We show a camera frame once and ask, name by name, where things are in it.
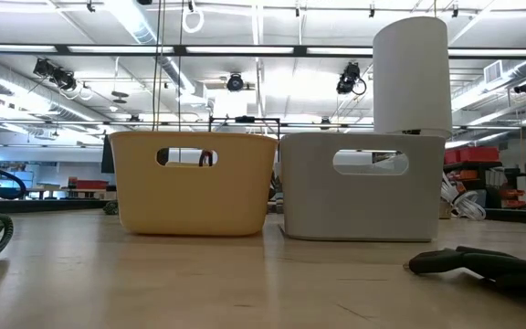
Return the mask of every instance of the red bin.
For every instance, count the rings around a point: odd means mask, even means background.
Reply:
[[[459,150],[460,162],[498,162],[499,149],[497,147],[478,146]]]

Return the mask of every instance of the metal rod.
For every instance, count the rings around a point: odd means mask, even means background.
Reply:
[[[234,121],[235,118],[212,118],[217,120]],[[260,122],[277,122],[278,127],[291,128],[351,128],[351,129],[371,129],[372,124],[356,124],[356,123],[313,123],[313,122],[280,122],[279,118],[255,118],[255,121]],[[28,124],[28,125],[83,125],[83,126],[97,126],[97,125],[130,125],[130,126],[151,126],[151,122],[129,122],[129,121],[93,121],[93,122],[74,122],[74,121],[52,121],[52,120],[11,120],[0,119],[0,123],[12,124]],[[212,122],[158,122],[163,126],[177,127],[178,125],[188,127],[209,127]],[[226,122],[225,126],[245,126],[245,127],[264,127],[264,123],[256,122]],[[514,131],[526,130],[526,125],[455,125],[453,130],[492,130],[492,131]]]

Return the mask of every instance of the plastic bin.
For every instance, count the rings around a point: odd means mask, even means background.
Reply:
[[[445,139],[291,133],[281,140],[285,232],[296,239],[429,241],[437,234]],[[340,150],[396,150],[401,174],[341,173]]]
[[[267,214],[277,141],[239,133],[110,136],[121,224],[143,234],[242,236]],[[160,165],[163,148],[214,150],[213,166]]]
[[[77,189],[102,189],[107,188],[109,182],[98,180],[78,180]]]
[[[496,147],[467,147],[459,150],[460,162],[498,162],[499,149]]]
[[[460,162],[459,150],[448,150],[444,153],[444,164],[452,165]]]

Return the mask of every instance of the ceiling light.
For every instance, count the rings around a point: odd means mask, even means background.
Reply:
[[[499,127],[499,126],[468,126],[470,130],[519,130],[519,127]]]
[[[464,49],[451,48],[447,50],[449,56],[485,56],[485,57],[499,57],[499,56],[526,56],[526,49]]]
[[[487,142],[487,141],[490,141],[490,140],[493,140],[497,137],[500,137],[502,136],[503,134],[506,134],[507,132],[504,132],[504,133],[495,133],[495,134],[492,134],[490,136],[486,136],[486,137],[483,137],[483,138],[480,138],[479,140],[477,140],[477,142]]]
[[[206,54],[291,54],[293,47],[186,47],[186,51]]]
[[[54,46],[0,45],[0,52],[57,52]]]
[[[455,141],[455,142],[446,142],[446,148],[454,148],[459,147],[462,145],[466,145],[467,143],[470,143],[471,141]]]
[[[308,54],[313,55],[372,55],[372,48],[308,48]]]
[[[470,122],[468,125],[477,125],[477,124],[481,124],[481,123],[484,123],[484,122],[489,122],[489,121],[492,121],[498,117],[500,117],[502,114],[500,114],[499,112],[494,112],[492,114],[488,114],[488,115],[485,115],[483,117],[480,117],[478,119],[476,119],[475,121],[473,122]]]
[[[154,54],[155,46],[68,46],[68,50],[74,53],[143,53],[143,54]],[[158,50],[160,53],[172,54],[174,53],[174,47],[161,47]]]

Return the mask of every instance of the table surface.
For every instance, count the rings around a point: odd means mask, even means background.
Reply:
[[[1,328],[526,327],[526,300],[465,271],[402,264],[457,245],[526,259],[526,224],[441,220],[432,243],[136,236],[100,210],[13,215],[0,255]]]

